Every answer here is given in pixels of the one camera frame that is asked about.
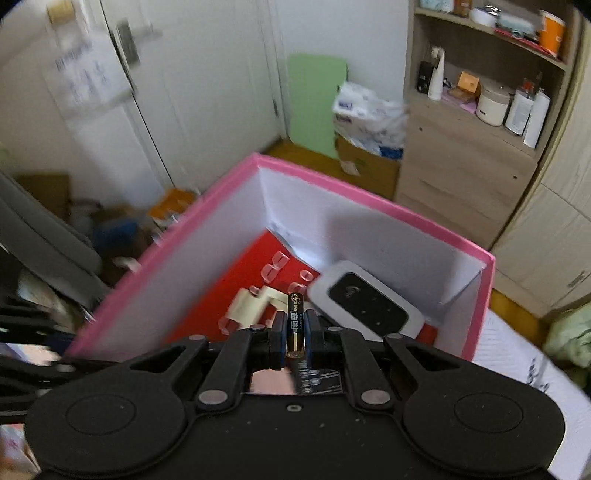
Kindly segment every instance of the white paper sheet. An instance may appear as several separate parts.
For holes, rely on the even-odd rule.
[[[564,416],[566,433],[550,473],[558,480],[578,480],[591,452],[591,401],[587,395],[492,312],[486,316],[473,361],[539,388],[556,402]]]
[[[115,103],[131,94],[131,84],[107,32],[89,34],[43,71],[64,118]]]

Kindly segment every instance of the orange cup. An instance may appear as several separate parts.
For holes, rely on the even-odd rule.
[[[542,16],[540,47],[557,59],[566,24],[564,20],[544,10],[540,10],[540,15]]]

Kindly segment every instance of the door handle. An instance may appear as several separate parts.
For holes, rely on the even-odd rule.
[[[127,19],[117,24],[117,34],[119,35],[121,50],[129,68],[139,65],[137,42],[147,38],[161,36],[161,33],[156,31],[153,25],[131,30]]]
[[[117,34],[121,42],[121,50],[129,68],[139,64],[138,49],[135,45],[134,35],[128,20],[122,20],[117,24]]]
[[[567,285],[568,288],[575,288],[579,283],[581,283],[585,278],[587,278],[587,272],[583,270],[577,278],[575,278],[571,283]]]

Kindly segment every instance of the beige plastic part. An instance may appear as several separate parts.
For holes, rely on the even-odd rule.
[[[47,16],[53,26],[68,23],[76,18],[74,3],[69,0],[52,3],[47,7]]]
[[[241,288],[232,300],[226,318],[234,320],[241,329],[249,328],[260,323],[269,304],[286,312],[287,294],[271,287],[263,287],[255,297],[247,289]]]

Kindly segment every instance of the white bottle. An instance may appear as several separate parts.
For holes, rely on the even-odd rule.
[[[550,97],[540,89],[535,96],[534,107],[531,110],[530,122],[525,130],[523,143],[528,147],[535,148],[542,133],[542,127],[550,108]]]
[[[527,121],[530,119],[531,109],[534,106],[534,99],[529,98],[527,92],[518,89],[513,98],[513,104],[505,126],[517,135],[523,135]]]
[[[438,102],[443,93],[443,69],[445,67],[445,51],[441,47],[433,47],[431,55],[438,59],[437,67],[433,70],[431,83],[429,84],[429,98]]]

